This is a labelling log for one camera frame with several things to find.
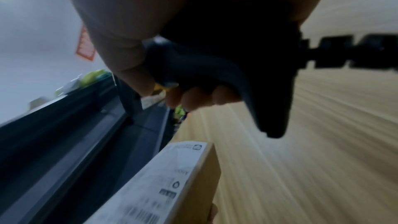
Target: orange poster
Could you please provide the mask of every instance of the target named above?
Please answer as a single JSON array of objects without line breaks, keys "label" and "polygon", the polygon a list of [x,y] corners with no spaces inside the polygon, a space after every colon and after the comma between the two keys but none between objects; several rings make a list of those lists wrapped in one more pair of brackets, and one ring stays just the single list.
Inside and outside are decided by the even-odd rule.
[{"label": "orange poster", "polygon": [[95,48],[91,43],[90,36],[85,28],[82,27],[82,31],[80,32],[79,44],[76,49],[76,54],[86,60],[94,61],[95,57]]}]

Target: wall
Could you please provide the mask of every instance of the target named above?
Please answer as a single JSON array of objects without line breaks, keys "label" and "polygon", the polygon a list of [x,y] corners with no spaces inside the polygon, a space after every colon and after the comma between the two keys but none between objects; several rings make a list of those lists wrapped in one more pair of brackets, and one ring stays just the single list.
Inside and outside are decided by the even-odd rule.
[{"label": "wall", "polygon": [[69,0],[0,0],[0,124],[79,74],[104,68],[75,55],[82,22]]}]

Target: box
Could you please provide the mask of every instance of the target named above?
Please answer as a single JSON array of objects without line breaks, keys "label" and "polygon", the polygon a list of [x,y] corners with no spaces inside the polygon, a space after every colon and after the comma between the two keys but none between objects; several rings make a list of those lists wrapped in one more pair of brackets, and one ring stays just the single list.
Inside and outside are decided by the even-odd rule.
[{"label": "box", "polygon": [[86,224],[206,224],[221,176],[212,143],[168,144]]}]

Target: light brown wooden surface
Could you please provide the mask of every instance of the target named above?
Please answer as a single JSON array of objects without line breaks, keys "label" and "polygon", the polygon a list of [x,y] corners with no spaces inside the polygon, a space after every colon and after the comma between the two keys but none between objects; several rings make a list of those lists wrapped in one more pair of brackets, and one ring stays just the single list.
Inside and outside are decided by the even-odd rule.
[{"label": "light brown wooden surface", "polygon": [[[304,35],[398,33],[395,10],[398,0],[322,0]],[[193,112],[173,141],[191,139],[218,152],[215,224],[398,223],[397,74],[302,71],[284,138],[260,133],[238,103]]]}]

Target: white label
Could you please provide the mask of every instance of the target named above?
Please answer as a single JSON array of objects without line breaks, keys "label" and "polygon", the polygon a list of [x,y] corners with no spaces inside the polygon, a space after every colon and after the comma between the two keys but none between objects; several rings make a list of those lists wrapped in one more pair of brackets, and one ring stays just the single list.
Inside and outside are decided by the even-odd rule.
[{"label": "white label", "polygon": [[168,144],[85,224],[164,224],[206,145]]}]

